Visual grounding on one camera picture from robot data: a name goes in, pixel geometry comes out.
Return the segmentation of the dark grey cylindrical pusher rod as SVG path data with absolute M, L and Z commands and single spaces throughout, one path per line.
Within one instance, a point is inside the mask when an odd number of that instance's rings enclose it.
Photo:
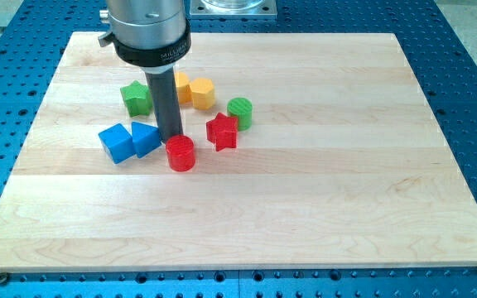
M 176 90 L 176 80 L 172 68 L 144 70 L 151 92 L 154 113 L 161 140 L 183 133 L 180 105 Z

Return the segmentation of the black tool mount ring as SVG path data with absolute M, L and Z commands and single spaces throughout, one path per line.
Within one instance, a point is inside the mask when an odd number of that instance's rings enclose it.
M 191 46 L 190 23 L 158 22 L 146 25 L 114 23 L 111 30 L 114 49 L 119 58 L 143 68 L 175 64 Z

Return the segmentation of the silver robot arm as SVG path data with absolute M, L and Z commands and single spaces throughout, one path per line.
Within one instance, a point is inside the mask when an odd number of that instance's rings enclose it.
M 107 0 L 101 17 L 109 24 L 99 37 L 118 57 L 145 73 L 163 142 L 183 133 L 173 67 L 191 46 L 190 24 L 181 0 Z

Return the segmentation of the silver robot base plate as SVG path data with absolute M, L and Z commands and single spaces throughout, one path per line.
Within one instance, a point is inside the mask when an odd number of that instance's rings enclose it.
M 191 19 L 253 19 L 277 18 L 276 0 L 189 0 L 187 11 Z

